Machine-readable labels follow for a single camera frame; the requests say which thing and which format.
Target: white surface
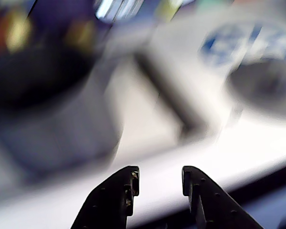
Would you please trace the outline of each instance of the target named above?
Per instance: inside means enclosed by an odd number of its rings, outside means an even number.
[[[118,78],[116,80],[118,85],[125,85],[119,83]],[[142,93],[139,87],[142,84],[136,78],[126,81],[130,85],[124,90],[128,108],[121,109],[120,115],[124,112],[124,117],[128,117],[124,119],[128,127],[124,127],[120,152],[112,167],[94,176],[84,173],[76,180],[60,180],[59,184],[48,188],[28,189],[21,197],[1,202],[0,229],[70,228],[91,190],[126,164],[140,167],[140,195],[134,200],[134,215],[128,219],[129,226],[187,205],[187,198],[182,195],[183,166],[196,166],[223,188],[231,189],[286,164],[286,127],[250,123],[243,123],[242,128],[223,129],[220,136],[213,139],[171,149],[144,160],[130,156],[139,134],[145,142],[161,136],[167,146],[174,146],[176,124],[163,120],[161,113],[153,114],[157,100],[153,92]],[[123,103],[125,97],[119,96],[117,100]]]
[[[269,173],[286,163],[286,134],[280,138],[267,131],[227,130],[217,144],[192,144],[171,150],[142,162],[140,195],[134,200],[129,225],[185,207],[181,169],[192,165],[202,169],[226,189]],[[70,228],[89,192],[118,167],[97,176],[82,176],[76,182],[59,184],[47,190],[32,191],[0,205],[0,228]]]

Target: screw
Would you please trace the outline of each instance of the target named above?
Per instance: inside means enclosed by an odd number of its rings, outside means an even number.
[[[130,206],[132,204],[132,202],[129,199],[126,199],[126,205]]]
[[[137,171],[133,171],[132,172],[132,176],[136,179],[138,179],[138,172]]]

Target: table surface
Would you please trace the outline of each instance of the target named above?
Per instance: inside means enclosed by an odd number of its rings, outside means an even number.
[[[118,42],[135,46],[152,30],[141,29]],[[158,93],[135,71],[132,61],[126,59],[109,85],[108,93],[115,95],[124,128],[117,156],[106,171],[91,174],[83,170],[80,176],[72,174],[76,179],[54,177],[46,187],[23,188],[17,186],[14,168],[0,158],[0,187],[19,189],[17,198],[0,201],[0,228],[70,228],[91,190],[125,165],[140,168],[140,195],[134,200],[129,226],[187,206],[182,195],[183,166],[196,166],[223,188],[232,189],[286,165],[286,128],[253,131],[244,125],[177,146],[178,121],[170,109],[159,105]]]

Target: blue and white label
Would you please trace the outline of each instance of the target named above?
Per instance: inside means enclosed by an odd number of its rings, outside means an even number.
[[[263,23],[227,24],[206,38],[201,54],[206,64],[217,68],[261,59],[286,60],[286,32]]]

